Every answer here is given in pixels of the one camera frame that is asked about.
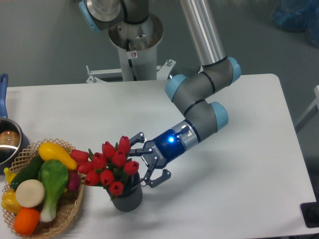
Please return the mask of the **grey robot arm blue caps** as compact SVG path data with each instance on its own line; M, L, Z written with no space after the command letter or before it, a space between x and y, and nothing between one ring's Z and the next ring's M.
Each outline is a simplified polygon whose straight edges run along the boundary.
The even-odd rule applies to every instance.
M142 143L132 151L147 166L140 180L156 187L170 178L169 162L181 156L228 124L228 113L206 99L234 83L241 75L237 61L222 48L209 5L205 0L180 2L202 70L193 77L179 74L170 78L165 92L184 120L153 140L143 135L131 139ZM124 81L154 80L157 77L157 45L163 36L162 22L149 11L146 0L83 0L80 11L94 32L108 30L117 47Z

